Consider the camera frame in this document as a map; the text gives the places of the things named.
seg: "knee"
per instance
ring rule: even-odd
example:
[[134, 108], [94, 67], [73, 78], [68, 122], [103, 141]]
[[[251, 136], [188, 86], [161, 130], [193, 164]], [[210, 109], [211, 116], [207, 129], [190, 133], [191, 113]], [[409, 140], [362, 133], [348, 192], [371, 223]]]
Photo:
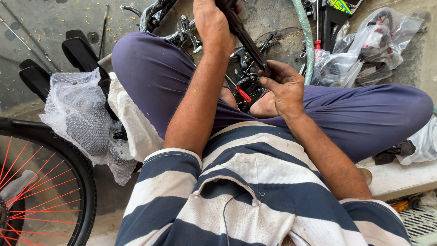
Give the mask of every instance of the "knee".
[[387, 86], [394, 91], [399, 109], [404, 111], [404, 117], [408, 118], [411, 134], [428, 123], [434, 112], [434, 103], [427, 93], [412, 86], [393, 84]]

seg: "navy and white striped shirt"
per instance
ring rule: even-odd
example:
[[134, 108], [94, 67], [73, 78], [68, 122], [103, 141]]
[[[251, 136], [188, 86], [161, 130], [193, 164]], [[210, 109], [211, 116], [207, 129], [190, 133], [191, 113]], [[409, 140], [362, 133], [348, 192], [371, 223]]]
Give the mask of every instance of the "navy and white striped shirt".
[[179, 148], [148, 156], [116, 245], [228, 245], [223, 214], [230, 245], [277, 246], [286, 235], [306, 245], [294, 233], [312, 246], [410, 245], [389, 205], [338, 201], [290, 132], [259, 122], [212, 136], [203, 160]]

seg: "leg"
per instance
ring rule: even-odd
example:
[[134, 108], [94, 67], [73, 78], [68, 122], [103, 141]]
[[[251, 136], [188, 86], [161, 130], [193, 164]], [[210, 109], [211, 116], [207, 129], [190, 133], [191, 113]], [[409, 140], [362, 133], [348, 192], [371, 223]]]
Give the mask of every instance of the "leg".
[[[433, 113], [423, 91], [403, 85], [359, 88], [306, 86], [306, 113], [354, 162], [375, 155], [420, 130]], [[262, 122], [287, 127], [279, 116]]]
[[[195, 65], [167, 40], [146, 32], [134, 32], [117, 42], [112, 52], [112, 66], [129, 96], [164, 139]], [[248, 120], [257, 119], [220, 99], [212, 134]]]

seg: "bicycle tire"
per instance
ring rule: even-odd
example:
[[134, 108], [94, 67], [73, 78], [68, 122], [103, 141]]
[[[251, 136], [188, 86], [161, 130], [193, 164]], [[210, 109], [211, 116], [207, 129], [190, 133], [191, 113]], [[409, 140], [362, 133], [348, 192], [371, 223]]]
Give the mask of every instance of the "bicycle tire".
[[84, 197], [83, 212], [80, 215], [81, 222], [76, 225], [68, 245], [85, 246], [94, 224], [97, 209], [96, 184], [89, 160], [72, 143], [58, 136], [43, 123], [20, 121], [17, 124], [13, 119], [0, 117], [0, 135], [29, 140], [65, 157], [74, 175], [82, 184], [81, 192], [83, 192]]

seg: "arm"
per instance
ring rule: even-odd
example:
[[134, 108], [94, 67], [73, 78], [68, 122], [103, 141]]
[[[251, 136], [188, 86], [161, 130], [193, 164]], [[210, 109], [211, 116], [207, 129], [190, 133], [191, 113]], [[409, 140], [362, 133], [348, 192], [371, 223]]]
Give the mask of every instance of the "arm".
[[260, 82], [275, 95], [275, 106], [293, 137], [303, 146], [310, 160], [326, 180], [337, 199], [372, 199], [372, 194], [353, 162], [305, 114], [304, 78], [291, 66], [267, 61], [271, 78]]
[[204, 55], [165, 135], [164, 148], [177, 147], [201, 157], [211, 135], [215, 110], [235, 37], [214, 0], [195, 0], [196, 27]]

